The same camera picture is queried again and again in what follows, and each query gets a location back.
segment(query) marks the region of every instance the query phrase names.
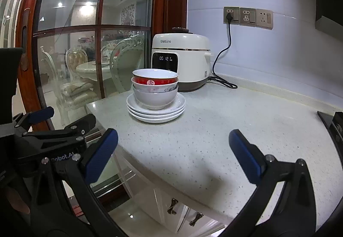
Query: bolt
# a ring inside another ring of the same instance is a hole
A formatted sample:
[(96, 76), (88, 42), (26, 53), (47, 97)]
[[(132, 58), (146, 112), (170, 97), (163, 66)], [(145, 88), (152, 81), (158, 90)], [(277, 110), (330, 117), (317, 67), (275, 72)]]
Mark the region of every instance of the bolt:
[(265, 156), (265, 159), (266, 159), (267, 161), (269, 161), (270, 163), (273, 162), (273, 161), (275, 161), (275, 157), (274, 157), (273, 155), (266, 155), (266, 156)]
[(81, 159), (81, 155), (80, 155), (80, 154), (74, 154), (74, 155), (71, 157), (71, 159), (77, 162), (79, 159)]
[(304, 166), (306, 163), (303, 159), (298, 159), (298, 164), (300, 164), (301, 166)]
[(47, 158), (47, 157), (45, 157), (45, 158), (42, 158), (42, 161), (41, 161), (41, 163), (42, 164), (47, 164), (49, 162), (49, 158)]

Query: black cable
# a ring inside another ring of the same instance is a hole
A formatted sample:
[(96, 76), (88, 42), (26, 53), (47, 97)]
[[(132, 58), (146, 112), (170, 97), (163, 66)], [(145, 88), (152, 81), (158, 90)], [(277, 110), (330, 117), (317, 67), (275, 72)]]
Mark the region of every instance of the black cable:
[(215, 64), (216, 64), (220, 54), (222, 54), (224, 51), (228, 50), (230, 48), (230, 46), (231, 46), (231, 31), (230, 31), (230, 23), (231, 23), (231, 20), (232, 20), (231, 14), (227, 14), (226, 18), (229, 21), (229, 23), (228, 23), (228, 30), (229, 30), (230, 43), (229, 43), (229, 46), (227, 48), (225, 48), (222, 51), (220, 51), (219, 54), (217, 55), (217, 58), (215, 59), (215, 61), (213, 63), (213, 66), (212, 66), (212, 73), (213, 73), (214, 76), (210, 76), (209, 80), (219, 82), (219, 83), (223, 84), (225, 87), (228, 87), (228, 88), (231, 88), (231, 89), (237, 89), (238, 86), (236, 84), (233, 84), (233, 83), (230, 83), (230, 82), (226, 81), (224, 78), (221, 78), (220, 76), (218, 76), (214, 72), (214, 66), (215, 66)]

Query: wall socket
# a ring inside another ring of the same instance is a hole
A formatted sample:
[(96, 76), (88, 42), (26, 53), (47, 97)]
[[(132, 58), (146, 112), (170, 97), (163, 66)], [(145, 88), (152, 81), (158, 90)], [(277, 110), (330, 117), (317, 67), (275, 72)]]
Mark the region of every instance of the wall socket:
[(256, 26), (256, 10), (252, 8), (239, 8), (239, 24)]
[(239, 7), (224, 7), (224, 23), (229, 23), (226, 18), (228, 14), (232, 16), (231, 24), (239, 24)]
[(256, 25), (259, 27), (273, 28), (273, 12), (266, 9), (256, 9)]

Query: speckled countertop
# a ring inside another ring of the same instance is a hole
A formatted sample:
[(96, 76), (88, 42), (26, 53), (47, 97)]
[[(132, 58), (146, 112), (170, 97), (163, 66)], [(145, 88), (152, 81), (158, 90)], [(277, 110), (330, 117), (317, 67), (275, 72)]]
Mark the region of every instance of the speckled countertop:
[[(87, 105), (98, 122), (118, 131), (119, 144), (137, 161), (187, 196), (234, 218), (255, 185), (248, 182), (229, 147), (229, 132), (238, 128), (250, 143), (278, 160), (307, 162), (316, 197), (317, 228), (343, 195), (343, 171), (335, 146), (317, 110), (273, 95), (207, 83), (182, 93), (186, 110), (165, 124), (131, 117), (125, 92)], [(261, 221), (276, 204), (272, 196)]]

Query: door handle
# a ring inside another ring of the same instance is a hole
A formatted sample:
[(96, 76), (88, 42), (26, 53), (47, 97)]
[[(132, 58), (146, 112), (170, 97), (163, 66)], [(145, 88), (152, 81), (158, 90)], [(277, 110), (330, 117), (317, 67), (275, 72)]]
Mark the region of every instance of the door handle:
[(174, 208), (174, 206), (177, 204), (177, 203), (179, 203), (175, 198), (172, 198), (171, 199), (171, 204), (170, 204), (170, 206), (169, 206), (169, 208), (168, 208), (168, 210), (167, 210), (167, 213), (169, 214), (169, 215), (176, 215), (176, 212), (173, 210), (173, 208)]
[(194, 220), (192, 220), (189, 225), (195, 226), (195, 223), (200, 220), (204, 215), (202, 213), (197, 212), (197, 215), (195, 216)]
[(30, 9), (29, 8), (26, 8), (24, 10), (24, 13), (22, 15), (23, 17), (23, 24), (22, 24), (22, 27), (21, 27), (21, 31), (22, 31), (22, 34), (21, 34), (21, 47), (23, 48), (23, 55), (20, 59), (20, 69), (22, 71), (27, 71), (28, 67), (29, 67), (29, 62), (28, 62), (28, 59), (27, 59), (27, 24), (28, 24), (28, 21), (29, 21), (29, 15), (30, 15)]

